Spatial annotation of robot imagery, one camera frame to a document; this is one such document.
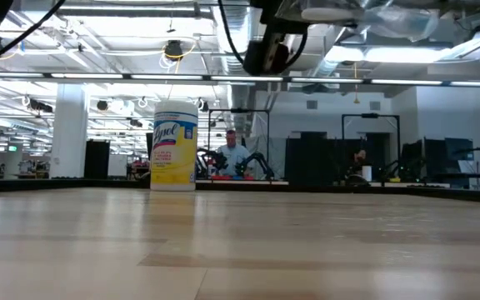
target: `lysol logo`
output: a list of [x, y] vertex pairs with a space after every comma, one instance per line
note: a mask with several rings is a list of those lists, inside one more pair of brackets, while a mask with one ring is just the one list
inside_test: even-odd
[[153, 149], [161, 146], [175, 145], [179, 132], [179, 124], [175, 122], [164, 122], [155, 128], [153, 137]]

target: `lysol wipes container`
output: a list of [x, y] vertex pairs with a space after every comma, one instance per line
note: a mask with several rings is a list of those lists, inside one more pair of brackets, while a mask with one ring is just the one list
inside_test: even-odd
[[154, 118], [151, 189], [193, 191], [196, 188], [198, 108], [190, 102], [159, 102]]

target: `man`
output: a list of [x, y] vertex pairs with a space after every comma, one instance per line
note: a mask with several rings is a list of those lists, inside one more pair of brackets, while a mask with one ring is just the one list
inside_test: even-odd
[[[217, 152], [222, 153], [227, 159], [227, 167], [220, 170], [220, 173], [222, 175], [237, 176], [237, 163], [243, 162], [243, 160], [248, 158], [251, 153], [249, 153], [244, 146], [237, 144], [237, 133], [234, 130], [228, 130], [225, 139], [227, 140], [227, 145], [223, 145], [217, 149]], [[246, 172], [243, 174], [244, 177], [248, 176], [251, 171], [250, 167], [252, 164], [249, 163], [248, 166]]]
[[363, 171], [363, 165], [367, 164], [366, 162], [366, 150], [357, 149], [353, 151], [351, 166], [347, 170], [347, 175], [358, 174], [361, 175]]

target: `white shirt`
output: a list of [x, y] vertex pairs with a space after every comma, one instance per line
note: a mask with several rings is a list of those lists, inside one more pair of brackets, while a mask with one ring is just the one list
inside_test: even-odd
[[[222, 175], [236, 176], [236, 164], [243, 162], [244, 159], [248, 158], [251, 153], [242, 145], [236, 145], [233, 148], [223, 145], [217, 149], [218, 153], [223, 153], [223, 156], [227, 159], [227, 167], [220, 170]], [[248, 164], [250, 168], [253, 167], [253, 162]]]

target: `yellow label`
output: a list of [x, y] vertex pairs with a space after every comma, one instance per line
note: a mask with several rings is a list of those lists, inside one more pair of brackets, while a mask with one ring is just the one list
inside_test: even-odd
[[151, 183], [195, 183], [198, 118], [182, 112], [155, 113]]

